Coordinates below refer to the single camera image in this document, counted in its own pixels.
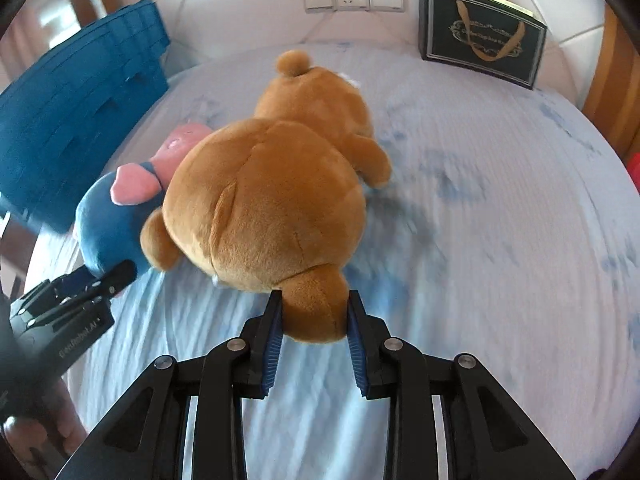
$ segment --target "pink plush arm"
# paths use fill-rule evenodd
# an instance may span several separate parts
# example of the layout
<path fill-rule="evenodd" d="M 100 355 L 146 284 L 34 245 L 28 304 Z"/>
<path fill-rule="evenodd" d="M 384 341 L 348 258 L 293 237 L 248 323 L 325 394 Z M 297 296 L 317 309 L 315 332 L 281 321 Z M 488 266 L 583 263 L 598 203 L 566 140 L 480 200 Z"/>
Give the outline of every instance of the pink plush arm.
<path fill-rule="evenodd" d="M 162 191 L 156 176 L 139 164 L 125 164 L 116 171 L 111 186 L 111 200 L 116 205 L 137 205 L 151 200 Z"/>

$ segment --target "light blue bed sheet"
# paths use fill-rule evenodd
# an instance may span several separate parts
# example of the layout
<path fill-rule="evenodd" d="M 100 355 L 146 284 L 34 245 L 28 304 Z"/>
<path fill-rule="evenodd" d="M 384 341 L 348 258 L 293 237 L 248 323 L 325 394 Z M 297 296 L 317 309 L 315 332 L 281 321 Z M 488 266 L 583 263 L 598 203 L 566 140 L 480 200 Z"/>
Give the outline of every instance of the light blue bed sheet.
<path fill-rule="evenodd" d="M 640 199 L 612 149 L 552 92 L 364 44 L 305 48 L 361 83 L 394 164 L 388 188 L 367 190 L 346 268 L 367 311 L 424 353 L 475 354 L 578 479 L 609 465 L 640 415 Z M 185 119 L 249 116 L 284 50 L 181 75 L 113 163 L 144 160 Z M 41 236 L 42 261 L 56 243 Z M 186 261 L 148 272 L 69 374 L 82 420 L 93 427 L 156 356 L 206 354 L 265 304 Z M 270 396 L 244 404 L 249 478 L 382 478 L 387 408 L 360 397 L 346 341 L 285 338 Z"/>

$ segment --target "brown plush toy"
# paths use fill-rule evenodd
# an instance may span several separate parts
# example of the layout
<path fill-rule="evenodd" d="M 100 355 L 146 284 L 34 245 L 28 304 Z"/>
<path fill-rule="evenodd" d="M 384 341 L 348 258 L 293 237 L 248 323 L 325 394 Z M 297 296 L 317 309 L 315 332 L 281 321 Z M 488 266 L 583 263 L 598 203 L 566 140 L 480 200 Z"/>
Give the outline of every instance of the brown plush toy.
<path fill-rule="evenodd" d="M 391 174 L 358 90 L 305 52 L 282 54 L 254 117 L 213 133 L 185 157 L 142 230 L 161 270 L 185 254 L 241 290 L 282 290 L 284 332 L 305 342 L 346 333 L 341 269 L 365 225 L 358 176 Z"/>

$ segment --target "blue plush body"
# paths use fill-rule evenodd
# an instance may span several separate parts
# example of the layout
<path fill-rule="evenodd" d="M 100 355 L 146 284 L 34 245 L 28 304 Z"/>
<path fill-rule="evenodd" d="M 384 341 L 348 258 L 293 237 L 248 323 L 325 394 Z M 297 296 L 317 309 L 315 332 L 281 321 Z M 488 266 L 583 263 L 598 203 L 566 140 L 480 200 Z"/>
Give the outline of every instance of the blue plush body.
<path fill-rule="evenodd" d="M 150 162 L 140 164 L 155 174 Z M 76 209 L 76 233 L 84 264 L 100 278 L 123 260 L 136 264 L 141 276 L 150 265 L 140 246 L 140 232 L 146 219 L 162 205 L 164 190 L 151 200 L 137 205 L 116 205 L 111 201 L 111 186 L 116 172 L 97 180 Z"/>

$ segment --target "bed sheet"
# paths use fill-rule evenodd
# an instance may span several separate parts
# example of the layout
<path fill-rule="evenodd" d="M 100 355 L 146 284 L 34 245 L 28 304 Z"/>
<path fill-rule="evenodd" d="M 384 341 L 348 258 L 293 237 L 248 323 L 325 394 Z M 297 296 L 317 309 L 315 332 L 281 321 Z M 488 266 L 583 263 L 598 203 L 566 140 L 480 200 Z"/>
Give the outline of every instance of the bed sheet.
<path fill-rule="evenodd" d="M 613 150 L 554 92 L 367 44 L 304 48 L 361 83 L 394 164 L 386 189 L 367 190 L 346 268 L 367 311 L 424 353 L 475 354 L 578 479 L 609 465 L 640 415 L 640 199 Z M 111 167 L 146 159 L 181 121 L 249 116 L 285 49 L 180 74 Z M 69 237 L 42 235 L 30 284 L 76 256 Z M 148 272 L 68 375 L 82 420 L 92 428 L 156 356 L 206 354 L 265 303 L 186 261 Z M 387 407 L 361 399 L 346 341 L 285 338 L 268 400 L 244 404 L 249 478 L 382 478 Z"/>

